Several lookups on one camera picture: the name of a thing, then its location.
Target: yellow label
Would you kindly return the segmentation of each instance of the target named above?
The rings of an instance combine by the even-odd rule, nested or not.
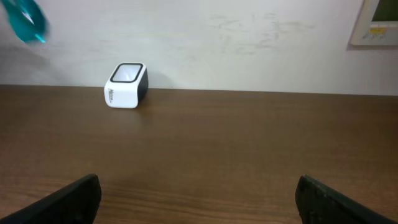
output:
[[[385,34],[387,31],[387,28],[370,28],[369,33],[370,34]]]

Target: logo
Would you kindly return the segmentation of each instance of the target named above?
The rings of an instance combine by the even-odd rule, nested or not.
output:
[[[110,103],[112,103],[112,101],[113,101],[113,90],[111,88],[108,88],[108,91],[109,91],[109,101],[110,101]]]

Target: wooden tabletop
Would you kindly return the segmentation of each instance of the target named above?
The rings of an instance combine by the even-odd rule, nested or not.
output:
[[[398,221],[398,97],[0,86],[0,217],[86,174],[95,223],[300,223],[308,174]]]

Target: teal object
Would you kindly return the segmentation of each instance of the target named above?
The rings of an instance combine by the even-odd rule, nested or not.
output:
[[[33,0],[1,0],[15,34],[25,43],[45,42],[47,20]]]

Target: green screen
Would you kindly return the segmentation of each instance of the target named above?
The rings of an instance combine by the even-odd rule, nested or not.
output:
[[[398,0],[380,0],[372,21],[398,21]]]

